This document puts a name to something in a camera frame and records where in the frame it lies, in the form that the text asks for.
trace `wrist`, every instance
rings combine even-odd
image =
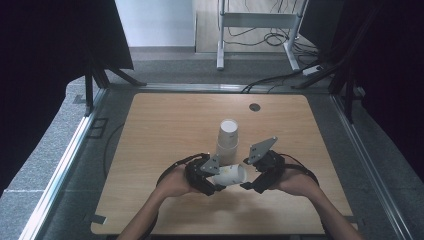
[[[325,193],[319,187],[314,188],[305,197],[307,197],[309,199],[309,201],[311,201],[311,203],[313,203],[313,204],[320,203],[323,200],[327,199],[327,196],[325,195]]]
[[[166,194],[166,192],[161,188],[155,188],[150,196],[151,198],[159,202],[163,202],[165,201],[165,199],[168,198],[168,195]]]

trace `black curtain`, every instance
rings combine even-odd
[[[424,179],[424,5],[386,0],[354,62],[363,106]]]
[[[88,59],[133,69],[113,0],[1,5],[0,191],[36,147]]]

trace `human arm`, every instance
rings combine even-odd
[[[286,164],[299,164],[288,155],[284,155],[284,158]],[[285,169],[280,180],[270,187],[270,190],[274,189],[308,198],[334,239],[363,239],[352,224],[334,207],[318,184],[301,171]]]
[[[160,181],[141,209],[121,232],[119,240],[139,239],[148,230],[158,214],[160,206],[168,197],[179,197],[190,192],[198,192],[188,184],[184,169],[185,165],[180,165]]]

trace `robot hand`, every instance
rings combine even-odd
[[[246,158],[243,162],[253,165],[261,174],[253,182],[246,182],[240,184],[240,186],[246,190],[253,189],[262,194],[281,178],[286,168],[302,171],[318,183],[315,175],[300,162],[300,165],[286,164],[284,154],[269,150],[276,141],[277,137],[272,137],[250,147],[249,158]]]
[[[214,194],[215,191],[221,191],[225,188],[221,185],[213,185],[206,179],[208,177],[219,174],[219,157],[218,155],[214,155],[211,158],[209,154],[205,153],[199,153],[175,162],[162,173],[157,183],[159,183],[169,172],[181,164],[186,165],[185,176],[190,186],[199,190],[205,195],[210,196]]]

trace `forearm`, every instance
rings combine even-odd
[[[152,224],[165,199],[158,191],[153,191],[143,207],[119,235],[118,239],[139,239]]]
[[[308,198],[334,239],[363,239],[352,224],[334,207],[324,192],[317,190]]]

